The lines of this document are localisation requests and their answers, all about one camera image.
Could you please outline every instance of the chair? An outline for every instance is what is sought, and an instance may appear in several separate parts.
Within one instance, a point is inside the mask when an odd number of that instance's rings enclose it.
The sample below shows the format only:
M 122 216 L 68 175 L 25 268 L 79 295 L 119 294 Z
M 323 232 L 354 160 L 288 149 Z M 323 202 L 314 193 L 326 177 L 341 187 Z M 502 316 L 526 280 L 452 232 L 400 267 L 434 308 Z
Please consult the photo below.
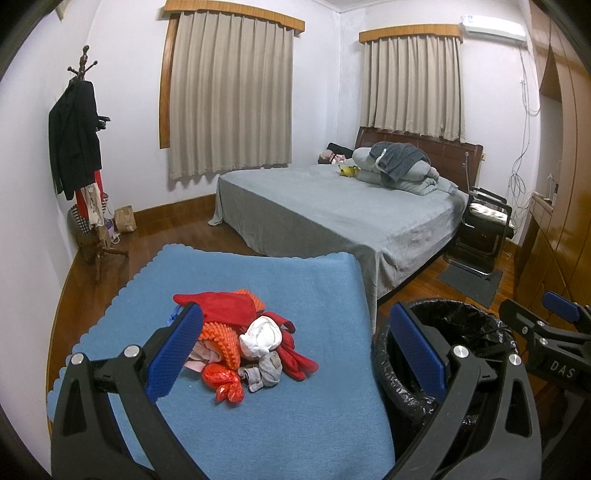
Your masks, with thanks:
M 462 224 L 443 258 L 480 277 L 495 269 L 505 239 L 515 236 L 507 199 L 479 187 L 470 189 Z

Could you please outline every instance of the chair cushion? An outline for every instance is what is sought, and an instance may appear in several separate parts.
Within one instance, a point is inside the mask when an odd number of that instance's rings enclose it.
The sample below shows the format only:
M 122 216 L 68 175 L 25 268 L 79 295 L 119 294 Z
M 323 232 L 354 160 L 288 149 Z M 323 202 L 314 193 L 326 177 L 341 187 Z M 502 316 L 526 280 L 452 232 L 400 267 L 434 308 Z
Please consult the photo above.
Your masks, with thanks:
M 483 205 L 481 203 L 472 202 L 470 204 L 469 209 L 472 215 L 482 220 L 495 222 L 502 226 L 505 226 L 505 224 L 507 223 L 507 214 L 505 212 L 500 212 L 499 210 L 487 207 L 486 205 Z M 509 228 L 513 230 L 515 229 L 512 220 L 509 220 Z

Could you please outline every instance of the red garment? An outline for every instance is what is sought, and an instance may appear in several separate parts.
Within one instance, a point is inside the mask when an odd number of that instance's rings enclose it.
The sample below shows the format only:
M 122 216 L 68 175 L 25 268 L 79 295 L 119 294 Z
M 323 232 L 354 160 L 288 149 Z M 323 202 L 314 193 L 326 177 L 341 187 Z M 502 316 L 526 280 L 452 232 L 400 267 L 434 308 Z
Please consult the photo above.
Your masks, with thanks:
M 206 291 L 194 295 L 177 294 L 173 300 L 185 306 L 190 301 L 201 307 L 204 322 L 218 322 L 233 327 L 246 327 L 258 317 L 255 303 L 243 293 Z
M 100 170 L 96 170 L 95 172 L 95 182 L 99 186 L 100 199 L 104 200 L 105 191 L 103 190 L 103 180 L 100 177 Z M 80 190 L 76 190 L 76 206 L 78 207 L 78 213 L 80 216 L 82 218 L 88 218 L 88 208 L 86 207 L 86 202 L 84 201 L 84 197 Z
M 243 293 L 207 291 L 194 295 L 177 294 L 173 300 L 182 306 L 193 301 L 201 307 L 204 322 L 224 323 L 241 333 L 260 316 L 252 298 Z M 296 331 L 294 324 L 273 312 L 265 312 L 263 315 L 273 320 L 281 329 L 282 341 L 277 353 L 284 372 L 299 381 L 305 380 L 306 374 L 316 372 L 318 364 L 295 351 L 296 346 L 291 336 Z
M 305 380 L 306 374 L 316 372 L 318 364 L 295 351 L 296 345 L 291 336 L 296 331 L 294 324 L 273 312 L 265 312 L 263 315 L 273 320 L 281 329 L 282 341 L 276 351 L 281 359 L 283 371 L 298 381 Z

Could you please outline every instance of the scalloped edge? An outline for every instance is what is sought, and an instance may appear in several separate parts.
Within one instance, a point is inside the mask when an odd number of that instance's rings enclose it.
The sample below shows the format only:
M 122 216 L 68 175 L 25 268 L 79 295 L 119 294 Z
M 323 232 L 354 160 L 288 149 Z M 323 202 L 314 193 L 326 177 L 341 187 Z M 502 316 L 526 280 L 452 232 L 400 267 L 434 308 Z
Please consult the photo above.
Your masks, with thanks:
M 120 296 L 122 295 L 122 293 L 129 288 L 129 286 L 133 283 L 133 282 L 137 282 L 139 279 L 143 278 L 145 276 L 145 270 L 147 268 L 150 267 L 150 265 L 152 263 L 155 263 L 158 261 L 158 257 L 160 257 L 160 255 L 162 255 L 165 251 L 169 250 L 169 249 L 175 249 L 177 250 L 179 247 L 183 247 L 183 249 L 188 249 L 191 250 L 193 252 L 201 252 L 201 253 L 205 253 L 205 254 L 222 254 L 222 255 L 233 255 L 233 256 L 237 256 L 237 257 L 250 257 L 250 255 L 241 255 L 241 254 L 235 254 L 232 252 L 208 252 L 205 250 L 200 250 L 197 248 L 193 248 L 189 245 L 185 245 L 185 244 L 166 244 L 164 245 L 159 252 L 154 256 L 154 258 L 152 260 L 150 260 L 148 263 L 146 263 L 139 272 L 137 272 L 134 277 L 129 280 L 126 284 L 125 287 L 122 287 L 118 292 L 117 295 L 115 297 L 113 297 L 113 300 L 111 300 L 111 304 L 106 308 L 105 313 L 103 314 L 103 316 L 93 325 L 91 326 L 88 331 L 86 331 L 85 333 L 83 333 L 82 335 L 80 335 L 80 338 L 78 340 L 78 342 L 72 347 L 72 353 L 68 354 L 65 358 L 65 362 L 64 365 L 60 368 L 59 371 L 59 376 L 58 378 L 56 378 L 53 382 L 53 387 L 52 389 L 47 392 L 46 395 L 46 410 L 47 410 L 47 417 L 53 422 L 53 414 L 50 415 L 50 406 L 52 407 L 52 410 L 55 410 L 56 404 L 57 404 L 57 395 L 58 392 L 61 388 L 61 384 L 64 380 L 64 377 L 66 375 L 66 366 L 70 360 L 70 358 L 72 357 L 72 355 L 74 353 L 78 353 L 80 351 L 82 351 L 82 347 L 83 347 L 83 340 L 85 339 L 85 337 L 87 337 L 93 330 L 96 330 L 99 327 L 99 323 L 102 322 L 107 316 L 109 316 L 109 312 L 113 309 L 114 306 L 116 306 L 116 304 L 118 302 L 120 302 Z M 348 252 L 331 252 L 328 253 L 326 255 L 321 255 L 319 257 L 308 257 L 308 258 L 303 258 L 303 257 L 252 257 L 252 258 L 258 258 L 258 259 L 263 259 L 263 258 L 270 258 L 273 260 L 282 260 L 282 259 L 289 259 L 289 260 L 293 260 L 293 259 L 298 259 L 298 260 L 303 260 L 303 261 L 317 261 L 319 259 L 326 259 L 326 260 L 331 260 L 331 261 L 336 261 L 336 260 L 340 260 L 341 258 L 347 261 L 353 261 L 355 264 L 357 264 L 360 273 L 361 273 L 361 266 L 359 265 L 359 261 L 355 258 L 354 255 L 348 253 Z

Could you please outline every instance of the paper bag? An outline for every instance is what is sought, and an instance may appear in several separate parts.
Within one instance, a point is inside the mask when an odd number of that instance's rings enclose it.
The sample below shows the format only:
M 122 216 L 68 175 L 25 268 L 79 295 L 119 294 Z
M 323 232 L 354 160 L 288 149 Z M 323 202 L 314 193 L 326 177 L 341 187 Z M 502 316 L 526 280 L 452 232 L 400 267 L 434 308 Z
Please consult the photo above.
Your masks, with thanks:
M 120 232 L 133 232 L 135 225 L 134 210 L 131 205 L 118 208 L 115 211 L 115 225 Z

